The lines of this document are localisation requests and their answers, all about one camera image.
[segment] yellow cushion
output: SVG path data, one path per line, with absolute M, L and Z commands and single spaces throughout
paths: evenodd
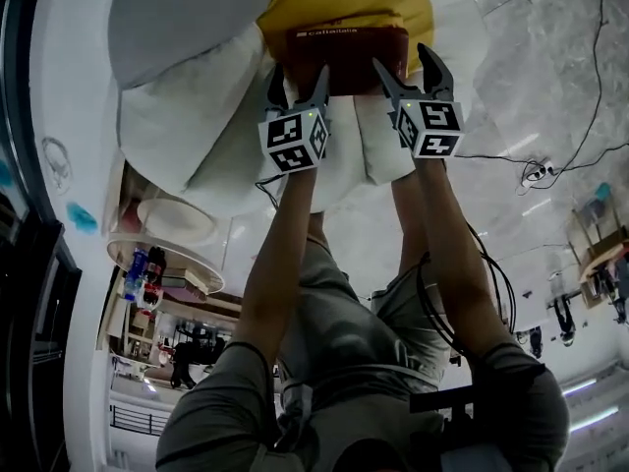
M 342 24 L 331 23 L 329 26 L 406 29 L 409 34 L 409 74 L 421 66 L 418 42 L 432 46 L 433 21 L 429 0 L 272 0 L 257 25 L 264 34 L 271 56 L 276 61 L 285 62 L 287 30 L 306 30 L 315 25 L 320 28 L 321 23 L 338 20 L 343 20 Z

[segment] railing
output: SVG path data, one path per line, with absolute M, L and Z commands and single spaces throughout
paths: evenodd
M 111 427 L 147 436 L 161 436 L 168 421 L 165 416 L 133 411 L 116 405 L 109 406 L 109 415 Z

